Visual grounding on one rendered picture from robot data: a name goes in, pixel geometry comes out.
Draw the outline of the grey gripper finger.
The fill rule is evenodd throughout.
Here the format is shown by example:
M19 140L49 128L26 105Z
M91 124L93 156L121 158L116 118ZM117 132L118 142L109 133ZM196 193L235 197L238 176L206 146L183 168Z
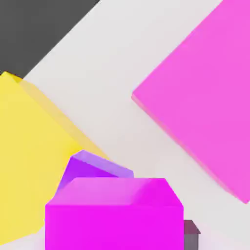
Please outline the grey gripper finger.
M184 220L184 250L199 250L200 234L192 220Z

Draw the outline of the large pink box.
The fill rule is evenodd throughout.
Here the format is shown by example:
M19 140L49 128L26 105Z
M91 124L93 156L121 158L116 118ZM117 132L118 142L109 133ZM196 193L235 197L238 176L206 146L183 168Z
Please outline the large pink box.
M222 0L131 97L226 191L250 202L250 0Z

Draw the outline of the large yellow box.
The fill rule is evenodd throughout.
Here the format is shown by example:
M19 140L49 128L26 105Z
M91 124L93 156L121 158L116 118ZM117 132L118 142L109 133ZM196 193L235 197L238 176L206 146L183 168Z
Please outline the large yellow box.
M70 157L105 154L34 84L0 74L0 246L36 233Z

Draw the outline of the small purple cube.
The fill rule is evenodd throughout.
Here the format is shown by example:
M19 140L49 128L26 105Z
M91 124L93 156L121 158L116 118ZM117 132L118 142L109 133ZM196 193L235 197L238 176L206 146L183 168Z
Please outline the small purple cube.
M133 177L132 170L122 167L88 151L72 155L58 185L57 191L77 177Z

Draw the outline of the small magenta cube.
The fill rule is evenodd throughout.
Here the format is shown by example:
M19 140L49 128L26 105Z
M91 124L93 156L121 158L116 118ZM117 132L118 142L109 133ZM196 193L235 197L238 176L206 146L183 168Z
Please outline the small magenta cube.
M164 178L75 178L45 206L45 250L184 250L184 208Z

